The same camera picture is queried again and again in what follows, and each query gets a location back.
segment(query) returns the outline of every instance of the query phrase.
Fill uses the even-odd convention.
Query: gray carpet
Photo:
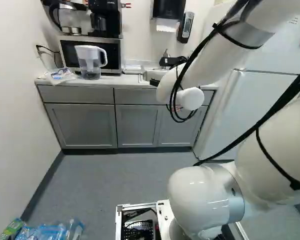
[[[170,175],[195,162],[192,152],[66,156],[29,224],[78,217],[83,240],[114,240],[116,205],[166,199]],[[250,240],[300,240],[300,215],[290,206],[241,223]]]

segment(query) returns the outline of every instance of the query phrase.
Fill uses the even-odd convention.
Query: microwave
[[[106,51],[108,64],[101,67],[101,73],[121,74],[122,73],[122,41],[121,39],[92,37],[92,36],[70,36],[59,35],[58,45],[64,67],[73,72],[80,71],[77,58],[76,45],[91,45],[102,48]]]

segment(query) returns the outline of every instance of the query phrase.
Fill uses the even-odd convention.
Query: electrical outlet
[[[36,57],[37,59],[39,59],[39,58],[40,58],[40,54],[39,54],[39,50],[37,49],[36,45],[40,45],[40,43],[34,42],[34,43],[32,44],[32,48],[33,48],[35,57]]]

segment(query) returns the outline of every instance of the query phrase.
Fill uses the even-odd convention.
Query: gray cabinet door
[[[165,106],[161,106],[161,121],[159,129],[158,147],[193,146],[205,118],[207,106],[201,106],[197,113],[183,123],[175,122]],[[189,110],[181,109],[180,117],[187,117]]]
[[[117,147],[114,105],[46,103],[62,149]]]
[[[115,105],[118,147],[156,147],[159,136],[160,107]]]

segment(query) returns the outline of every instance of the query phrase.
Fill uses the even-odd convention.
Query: cabinet
[[[62,149],[117,148],[114,105],[46,103]]]
[[[172,120],[156,89],[37,85],[62,149],[184,147],[194,145],[213,90],[196,115]],[[182,110],[185,117],[189,111]]]
[[[175,122],[166,106],[160,106],[160,109],[158,147],[193,146],[208,107],[201,106],[191,119],[183,123]],[[181,109],[178,115],[185,118],[189,113],[189,110]]]
[[[161,106],[116,105],[119,148],[156,147]]]

